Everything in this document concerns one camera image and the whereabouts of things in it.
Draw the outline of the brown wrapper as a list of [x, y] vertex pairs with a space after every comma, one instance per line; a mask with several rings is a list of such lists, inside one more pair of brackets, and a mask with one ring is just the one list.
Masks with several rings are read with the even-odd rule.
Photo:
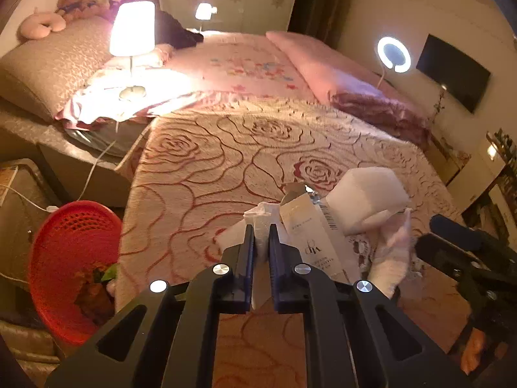
[[74, 303], [82, 315], [97, 327], [104, 325], [115, 314], [114, 289], [111, 283], [116, 279], [108, 283], [101, 282], [103, 273], [110, 265], [96, 264], [92, 269], [75, 273], [75, 281], [79, 287]]

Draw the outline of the green snack wrapper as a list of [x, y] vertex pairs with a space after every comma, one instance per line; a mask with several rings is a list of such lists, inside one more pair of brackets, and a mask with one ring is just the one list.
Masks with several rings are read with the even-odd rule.
[[103, 273], [101, 282], [108, 283], [108, 282], [111, 282], [111, 280], [114, 280], [116, 277], [117, 277], [117, 264], [112, 264]]

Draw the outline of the white cardboard box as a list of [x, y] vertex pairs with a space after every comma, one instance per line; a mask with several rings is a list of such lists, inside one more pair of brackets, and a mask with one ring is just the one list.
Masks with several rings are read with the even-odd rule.
[[341, 283], [353, 284], [361, 279], [354, 241], [343, 234], [316, 191], [302, 183], [287, 185], [280, 217], [305, 263]]

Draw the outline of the white foam block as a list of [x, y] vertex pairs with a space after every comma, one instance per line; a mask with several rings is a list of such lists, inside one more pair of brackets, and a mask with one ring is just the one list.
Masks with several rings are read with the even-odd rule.
[[410, 203], [392, 169], [349, 169], [327, 194], [325, 203], [343, 233], [357, 235], [380, 227]]

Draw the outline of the silver pill blister pack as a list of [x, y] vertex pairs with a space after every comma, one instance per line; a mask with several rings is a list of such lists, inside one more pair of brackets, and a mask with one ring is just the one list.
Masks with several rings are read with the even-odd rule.
[[370, 244], [367, 235], [349, 236], [352, 243], [352, 249], [357, 259], [357, 266], [361, 276], [366, 277], [372, 267], [374, 249]]

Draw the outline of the red plastic mesh basket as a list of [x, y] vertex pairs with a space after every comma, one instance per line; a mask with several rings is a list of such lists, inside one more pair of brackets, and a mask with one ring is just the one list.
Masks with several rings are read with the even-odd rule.
[[102, 204], [70, 202], [50, 214], [35, 236], [28, 281], [35, 309], [59, 340], [80, 346], [97, 330], [75, 304], [80, 276], [117, 263], [122, 222]]

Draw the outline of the brown bedside cabinet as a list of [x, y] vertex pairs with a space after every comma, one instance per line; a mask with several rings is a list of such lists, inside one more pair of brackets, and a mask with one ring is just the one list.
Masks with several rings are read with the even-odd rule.
[[1, 206], [1, 319], [30, 329], [42, 329], [32, 302], [28, 266], [32, 242], [59, 198], [37, 165], [28, 158], [5, 161], [17, 166], [14, 182]]

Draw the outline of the small book on cabinet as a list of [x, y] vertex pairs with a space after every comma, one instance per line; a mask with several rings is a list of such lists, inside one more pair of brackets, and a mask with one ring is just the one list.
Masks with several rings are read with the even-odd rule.
[[17, 171], [17, 166], [4, 167], [0, 170], [0, 206], [3, 206], [5, 203], [6, 196], [9, 192], [8, 187], [14, 182]]

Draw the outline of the folded pink quilt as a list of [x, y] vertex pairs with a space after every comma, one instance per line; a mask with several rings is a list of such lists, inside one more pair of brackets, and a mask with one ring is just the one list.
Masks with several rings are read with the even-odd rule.
[[266, 38], [290, 59], [320, 103], [427, 149], [427, 115], [389, 82], [319, 39], [276, 31], [267, 32]]

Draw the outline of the brown patterned headboard cushion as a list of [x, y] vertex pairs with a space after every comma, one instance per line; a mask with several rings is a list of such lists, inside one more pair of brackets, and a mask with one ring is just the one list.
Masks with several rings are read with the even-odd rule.
[[74, 93], [111, 58], [112, 24], [80, 19], [1, 58], [1, 98], [53, 122]]

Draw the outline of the white shade table lamp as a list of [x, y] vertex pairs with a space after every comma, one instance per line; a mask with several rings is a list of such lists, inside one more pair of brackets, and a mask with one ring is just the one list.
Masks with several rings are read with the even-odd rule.
[[135, 59], [151, 53], [155, 47], [155, 4], [133, 1], [120, 5], [111, 29], [110, 53], [129, 60], [129, 78], [120, 92], [122, 101], [136, 101], [145, 96], [144, 66]]

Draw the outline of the small distant lamp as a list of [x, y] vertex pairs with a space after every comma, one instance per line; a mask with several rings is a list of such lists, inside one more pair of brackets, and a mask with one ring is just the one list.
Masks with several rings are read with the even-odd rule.
[[209, 22], [217, 12], [218, 8], [216, 6], [206, 2], [199, 3], [195, 11], [195, 18], [199, 22], [199, 32], [202, 31], [202, 27]]

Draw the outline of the pink neck pillow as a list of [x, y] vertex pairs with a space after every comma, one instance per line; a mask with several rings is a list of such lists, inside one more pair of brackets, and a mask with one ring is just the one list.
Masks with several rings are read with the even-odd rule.
[[28, 16], [19, 27], [22, 38], [38, 40], [47, 37], [52, 32], [61, 32], [67, 26], [66, 20], [53, 12], [37, 12]]

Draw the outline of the brown plush toys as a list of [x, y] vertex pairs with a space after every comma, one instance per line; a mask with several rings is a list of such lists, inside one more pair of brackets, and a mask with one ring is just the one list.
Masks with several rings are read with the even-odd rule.
[[56, 13], [67, 23], [78, 19], [102, 17], [113, 21], [123, 0], [58, 0]]

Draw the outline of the wall mounted black television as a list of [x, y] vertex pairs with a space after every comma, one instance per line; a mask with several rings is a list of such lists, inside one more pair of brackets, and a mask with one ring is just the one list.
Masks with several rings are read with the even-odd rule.
[[475, 59], [431, 34], [416, 69], [445, 87], [470, 113], [478, 107], [491, 78], [491, 72]]

